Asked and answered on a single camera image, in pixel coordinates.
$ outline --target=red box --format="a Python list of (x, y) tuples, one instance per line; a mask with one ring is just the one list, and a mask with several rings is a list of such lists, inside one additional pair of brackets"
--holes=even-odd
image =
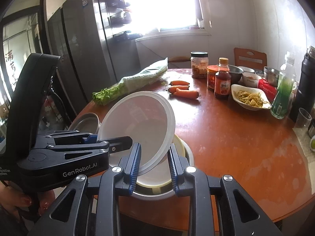
[(277, 94), (277, 88), (271, 86), (265, 79), (258, 81), (258, 89), (261, 89), (268, 98), (269, 102), (272, 103)]

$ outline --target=human hand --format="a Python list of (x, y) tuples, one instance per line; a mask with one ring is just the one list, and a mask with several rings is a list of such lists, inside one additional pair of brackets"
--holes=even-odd
[[(38, 213), (42, 215), (55, 200), (55, 193), (53, 190), (39, 193), (38, 199)], [(11, 213), (19, 220), (19, 213), (16, 207), (29, 207), (32, 204), (32, 199), (28, 195), (14, 189), (13, 187), (5, 186), (2, 182), (0, 182), (0, 204), (7, 212)]]

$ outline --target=reddish-brown tabletop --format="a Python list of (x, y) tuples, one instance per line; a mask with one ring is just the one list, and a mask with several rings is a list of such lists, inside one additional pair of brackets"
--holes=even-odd
[[(142, 90), (161, 94), (171, 104), (175, 133), (191, 148), (195, 166), (207, 175), (232, 175), (273, 220), (296, 212), (311, 201), (306, 158), (292, 130), (294, 123), (278, 120), (269, 111), (248, 111), (230, 96), (217, 100), (205, 79), (192, 79), (189, 69), (169, 70), (163, 79)], [(198, 100), (171, 97), (163, 82), (182, 79), (198, 89)], [(107, 106), (89, 103), (79, 115), (94, 112), (103, 120)], [(122, 213), (138, 220), (176, 230), (188, 229), (189, 199), (160, 201), (120, 198)]]

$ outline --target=black lid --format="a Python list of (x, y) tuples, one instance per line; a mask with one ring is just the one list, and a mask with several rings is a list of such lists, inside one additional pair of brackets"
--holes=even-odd
[(192, 57), (208, 57), (208, 52), (191, 52)]

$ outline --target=chair backrest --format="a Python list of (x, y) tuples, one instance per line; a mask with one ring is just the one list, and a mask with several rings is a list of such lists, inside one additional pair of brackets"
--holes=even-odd
[(266, 53), (255, 50), (234, 48), (234, 59), (236, 66), (245, 66), (262, 71), (267, 66)]
[(169, 63), (179, 63), (179, 62), (190, 62), (190, 57), (188, 56), (176, 56), (168, 60)]

